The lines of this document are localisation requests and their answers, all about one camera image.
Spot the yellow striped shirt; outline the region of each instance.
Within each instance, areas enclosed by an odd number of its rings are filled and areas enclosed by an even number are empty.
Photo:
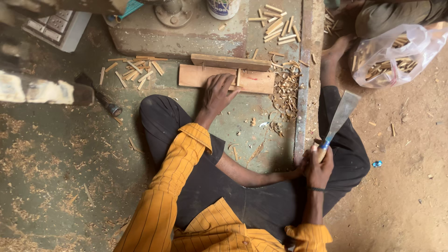
[[[210,135],[199,124],[179,131],[114,252],[284,252],[266,230],[247,229],[224,198],[200,212],[185,230],[174,228],[177,197],[204,151],[212,152]],[[285,231],[297,241],[294,252],[325,252],[332,241],[325,225],[287,226]]]

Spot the black pants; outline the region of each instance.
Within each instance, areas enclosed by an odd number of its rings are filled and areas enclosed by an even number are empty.
[[[339,101],[337,87],[321,89],[318,117],[322,139],[328,132]],[[178,129],[192,120],[176,101],[161,95],[143,99],[140,114],[151,154],[160,167]],[[289,243],[284,227],[296,226],[302,221],[306,202],[305,178],[260,188],[242,187],[215,167],[223,154],[225,142],[210,136],[213,154],[204,152],[188,177],[177,200],[175,225],[186,228],[197,214],[224,197],[248,228],[266,229],[284,244]],[[350,120],[345,122],[330,146],[333,149],[335,167],[324,196],[324,215],[357,186],[370,169],[369,158]]]

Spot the wooden board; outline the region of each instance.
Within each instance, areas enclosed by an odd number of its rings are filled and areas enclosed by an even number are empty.
[[[204,66],[232,68],[232,69],[247,69],[252,71],[266,72],[271,68],[270,61],[242,59],[234,57],[222,57],[204,54],[191,54],[191,61],[195,65],[204,64]]]
[[[236,69],[204,67],[198,65],[184,65],[179,67],[179,86],[184,87],[204,87],[207,79],[216,74],[237,74]],[[271,95],[274,91],[275,73],[258,71],[241,71],[240,89],[242,92],[260,93]],[[229,90],[235,90],[236,80]]]

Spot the shirt cuff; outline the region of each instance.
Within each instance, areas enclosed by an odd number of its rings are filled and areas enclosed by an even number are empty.
[[[197,123],[191,122],[182,126],[179,131],[184,132],[189,137],[198,141],[207,148],[207,152],[212,154],[210,134],[208,131]]]
[[[287,226],[286,234],[296,240],[315,243],[330,243],[333,238],[325,225],[302,223],[297,227]]]

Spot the hand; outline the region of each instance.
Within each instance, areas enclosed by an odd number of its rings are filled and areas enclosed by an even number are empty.
[[[309,187],[322,188],[327,187],[327,182],[332,174],[334,167],[333,151],[329,147],[322,163],[318,161],[317,147],[311,146],[310,164],[305,168],[304,175]]]
[[[237,96],[240,89],[227,95],[227,91],[236,78],[233,74],[212,75],[207,80],[204,104],[196,117],[195,123],[208,130],[215,117]]]

